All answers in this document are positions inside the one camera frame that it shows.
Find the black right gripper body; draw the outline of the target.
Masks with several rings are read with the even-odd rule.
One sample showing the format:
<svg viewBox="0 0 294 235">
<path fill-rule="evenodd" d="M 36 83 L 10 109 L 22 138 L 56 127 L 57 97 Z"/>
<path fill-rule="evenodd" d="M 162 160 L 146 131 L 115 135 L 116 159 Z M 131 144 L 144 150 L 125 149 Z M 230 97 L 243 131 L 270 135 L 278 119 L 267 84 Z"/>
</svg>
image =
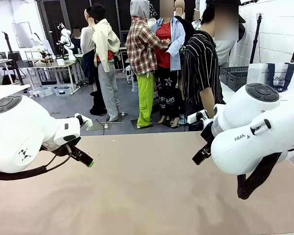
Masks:
<svg viewBox="0 0 294 235">
<path fill-rule="evenodd" d="M 205 148 L 211 148 L 211 144 L 214 140 L 214 136 L 212 134 L 212 130 L 211 130 L 212 124 L 209 123 L 206 127 L 204 127 L 204 129 L 201 132 L 201 137 L 207 142 L 207 144 L 205 145 Z"/>
</svg>

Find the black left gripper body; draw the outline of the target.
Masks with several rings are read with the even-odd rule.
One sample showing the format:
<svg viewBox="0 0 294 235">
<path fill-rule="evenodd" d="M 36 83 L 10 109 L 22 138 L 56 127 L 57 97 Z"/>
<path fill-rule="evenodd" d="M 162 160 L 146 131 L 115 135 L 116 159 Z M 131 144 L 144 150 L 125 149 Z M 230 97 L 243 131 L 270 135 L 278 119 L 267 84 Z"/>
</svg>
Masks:
<svg viewBox="0 0 294 235">
<path fill-rule="evenodd" d="M 81 137 L 71 140 L 64 145 L 58 147 L 56 150 L 52 151 L 52 153 L 56 156 L 63 157 L 71 152 L 73 157 L 80 157 L 82 155 L 82 151 L 76 147 L 80 140 Z"/>
</svg>

